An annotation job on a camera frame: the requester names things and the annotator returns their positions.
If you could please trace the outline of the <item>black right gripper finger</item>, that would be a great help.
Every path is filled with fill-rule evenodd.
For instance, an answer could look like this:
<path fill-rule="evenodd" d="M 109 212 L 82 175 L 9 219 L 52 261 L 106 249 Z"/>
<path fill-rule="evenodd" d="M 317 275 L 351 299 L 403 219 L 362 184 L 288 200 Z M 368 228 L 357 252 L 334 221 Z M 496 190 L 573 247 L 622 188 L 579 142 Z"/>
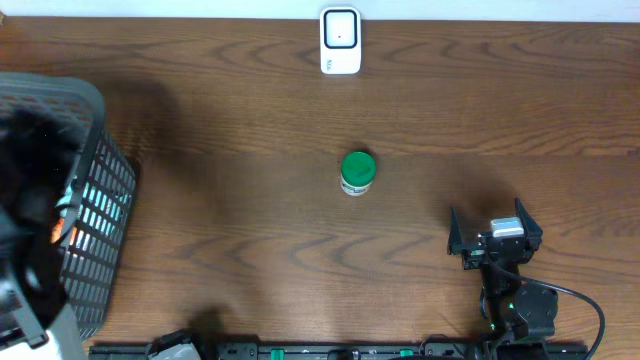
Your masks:
<path fill-rule="evenodd" d="M 451 224 L 447 243 L 447 253 L 449 255 L 460 255 L 464 250 L 463 235 L 460 228 L 457 213 L 451 209 Z"/>
<path fill-rule="evenodd" d="M 523 226 L 526 238 L 529 240 L 541 240 L 543 235 L 542 228 L 529 215 L 519 198 L 515 199 L 515 210 Z"/>

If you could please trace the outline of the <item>green lid white jar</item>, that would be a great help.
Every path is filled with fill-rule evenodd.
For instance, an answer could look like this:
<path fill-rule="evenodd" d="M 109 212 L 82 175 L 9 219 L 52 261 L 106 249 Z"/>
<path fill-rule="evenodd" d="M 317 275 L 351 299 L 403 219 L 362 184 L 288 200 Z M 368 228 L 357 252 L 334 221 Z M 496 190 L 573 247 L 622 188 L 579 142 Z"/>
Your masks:
<path fill-rule="evenodd" d="M 376 161 L 369 153 L 351 152 L 342 162 L 341 188 L 349 196 L 361 196 L 371 187 L 376 173 Z"/>

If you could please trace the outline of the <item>teal wet wipes pack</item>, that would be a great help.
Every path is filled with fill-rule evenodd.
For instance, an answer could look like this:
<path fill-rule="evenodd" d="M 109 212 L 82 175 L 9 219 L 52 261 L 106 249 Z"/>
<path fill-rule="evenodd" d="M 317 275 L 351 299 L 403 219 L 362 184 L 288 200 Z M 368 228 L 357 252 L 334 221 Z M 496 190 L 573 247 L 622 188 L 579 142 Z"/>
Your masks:
<path fill-rule="evenodd" d="M 131 194 L 123 193 L 119 185 L 115 190 L 100 190 L 86 184 L 79 204 L 72 203 L 73 190 L 68 187 L 55 209 L 59 219 L 51 233 L 50 241 L 60 244 L 67 237 L 80 244 L 78 226 L 83 224 L 91 232 L 120 245 L 124 239 L 128 211 L 133 202 Z"/>

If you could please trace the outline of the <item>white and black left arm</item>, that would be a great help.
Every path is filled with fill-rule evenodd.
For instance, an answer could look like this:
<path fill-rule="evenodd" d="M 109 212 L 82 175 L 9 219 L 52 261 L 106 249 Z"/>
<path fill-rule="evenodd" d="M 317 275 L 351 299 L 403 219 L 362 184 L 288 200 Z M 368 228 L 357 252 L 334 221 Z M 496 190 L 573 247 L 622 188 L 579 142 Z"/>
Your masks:
<path fill-rule="evenodd" d="M 51 237 L 80 144 L 61 122 L 27 110 L 1 119 L 1 356 L 83 359 Z"/>

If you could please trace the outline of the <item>white barcode scanner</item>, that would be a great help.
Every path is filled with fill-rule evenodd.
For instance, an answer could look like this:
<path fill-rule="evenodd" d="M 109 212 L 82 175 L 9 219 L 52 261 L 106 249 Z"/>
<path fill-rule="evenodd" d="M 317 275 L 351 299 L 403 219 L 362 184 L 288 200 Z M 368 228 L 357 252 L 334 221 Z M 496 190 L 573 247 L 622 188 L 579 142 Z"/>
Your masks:
<path fill-rule="evenodd" d="M 320 15 L 320 68 L 326 75 L 353 75 L 362 61 L 361 14 L 354 7 L 325 8 Z"/>

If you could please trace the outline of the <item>grey plastic basket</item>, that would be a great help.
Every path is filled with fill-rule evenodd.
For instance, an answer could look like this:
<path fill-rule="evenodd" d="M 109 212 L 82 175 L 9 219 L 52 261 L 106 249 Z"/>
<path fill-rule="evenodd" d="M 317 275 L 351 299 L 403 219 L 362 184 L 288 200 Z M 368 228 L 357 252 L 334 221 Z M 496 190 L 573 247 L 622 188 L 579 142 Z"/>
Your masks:
<path fill-rule="evenodd" d="M 82 359 L 111 302 L 137 175 L 90 83 L 1 76 L 1 355 Z"/>

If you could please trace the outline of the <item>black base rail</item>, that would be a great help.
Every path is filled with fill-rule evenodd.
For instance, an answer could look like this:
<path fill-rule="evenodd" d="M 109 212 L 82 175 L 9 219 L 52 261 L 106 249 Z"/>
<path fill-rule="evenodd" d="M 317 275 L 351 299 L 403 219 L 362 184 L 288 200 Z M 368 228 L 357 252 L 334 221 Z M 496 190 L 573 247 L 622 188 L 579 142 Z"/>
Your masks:
<path fill-rule="evenodd" d="M 483 359 L 478 350 L 443 339 L 423 346 L 401 345 L 284 345 L 256 343 L 220 343 L 196 352 L 211 360 L 391 360 L 391 359 Z M 99 345 L 89 350 L 89 360 L 173 359 L 178 355 L 166 346 Z"/>

